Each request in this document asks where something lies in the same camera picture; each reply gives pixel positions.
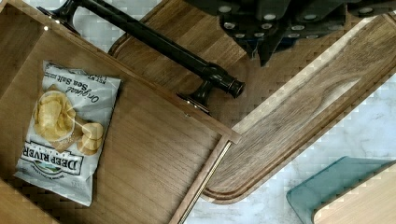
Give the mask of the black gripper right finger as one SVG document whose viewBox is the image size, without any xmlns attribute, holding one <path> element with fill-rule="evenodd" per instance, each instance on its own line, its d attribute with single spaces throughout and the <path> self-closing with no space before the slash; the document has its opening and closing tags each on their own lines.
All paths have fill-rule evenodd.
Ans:
<svg viewBox="0 0 396 224">
<path fill-rule="evenodd" d="M 394 10 L 395 0 L 258 0 L 257 17 L 272 25 L 257 47 L 260 65 L 299 38 L 320 38 L 341 29 L 347 13 L 368 18 Z"/>
</svg>

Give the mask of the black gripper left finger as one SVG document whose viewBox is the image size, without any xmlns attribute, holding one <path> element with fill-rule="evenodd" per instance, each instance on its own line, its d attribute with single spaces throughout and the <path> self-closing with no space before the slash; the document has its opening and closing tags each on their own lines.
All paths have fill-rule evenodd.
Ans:
<svg viewBox="0 0 396 224">
<path fill-rule="evenodd" d="M 269 60 L 282 33 L 282 0 L 185 0 L 217 16 L 219 25 L 248 55 Z"/>
</svg>

